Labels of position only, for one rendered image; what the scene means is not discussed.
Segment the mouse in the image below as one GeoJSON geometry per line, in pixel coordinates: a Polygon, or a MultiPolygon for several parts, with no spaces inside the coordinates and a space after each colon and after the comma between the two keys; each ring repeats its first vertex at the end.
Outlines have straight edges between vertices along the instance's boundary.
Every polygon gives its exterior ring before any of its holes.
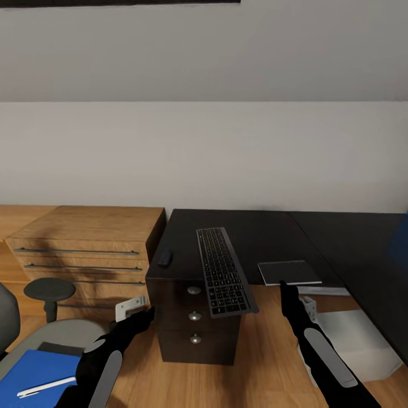
{"type": "Polygon", "coordinates": [[[161,265],[169,265],[172,257],[173,257],[173,252],[171,250],[166,250],[160,255],[158,259],[158,263],[161,265]]]}

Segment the folder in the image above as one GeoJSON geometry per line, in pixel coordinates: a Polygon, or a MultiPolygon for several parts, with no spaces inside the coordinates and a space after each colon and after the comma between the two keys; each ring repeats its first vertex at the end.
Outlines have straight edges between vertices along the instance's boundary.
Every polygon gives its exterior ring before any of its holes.
{"type": "Polygon", "coordinates": [[[0,408],[54,408],[72,381],[50,386],[31,396],[17,397],[18,392],[43,384],[74,377],[81,356],[27,350],[0,380],[0,408]]]}

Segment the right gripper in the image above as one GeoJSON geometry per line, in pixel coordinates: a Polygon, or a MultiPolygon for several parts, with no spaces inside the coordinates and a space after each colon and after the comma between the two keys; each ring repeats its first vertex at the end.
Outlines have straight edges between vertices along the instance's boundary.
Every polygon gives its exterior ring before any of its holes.
{"type": "Polygon", "coordinates": [[[295,285],[288,285],[284,281],[280,280],[280,294],[282,313],[289,320],[289,316],[295,311],[307,312],[302,302],[299,299],[298,288],[295,285]]]}

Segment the keyboard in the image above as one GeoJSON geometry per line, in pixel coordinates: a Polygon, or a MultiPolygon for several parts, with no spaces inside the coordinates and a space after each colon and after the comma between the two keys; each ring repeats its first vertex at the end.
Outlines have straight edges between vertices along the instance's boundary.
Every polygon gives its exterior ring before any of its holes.
{"type": "Polygon", "coordinates": [[[225,227],[197,229],[211,317],[260,311],[225,227]]]}

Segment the notebook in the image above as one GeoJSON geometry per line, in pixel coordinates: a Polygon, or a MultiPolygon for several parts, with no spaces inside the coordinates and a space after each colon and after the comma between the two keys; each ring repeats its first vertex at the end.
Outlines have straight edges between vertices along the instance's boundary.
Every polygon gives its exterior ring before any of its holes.
{"type": "Polygon", "coordinates": [[[322,283],[305,261],[266,262],[258,263],[257,266],[267,286],[279,286],[280,280],[290,286],[322,283]]]}

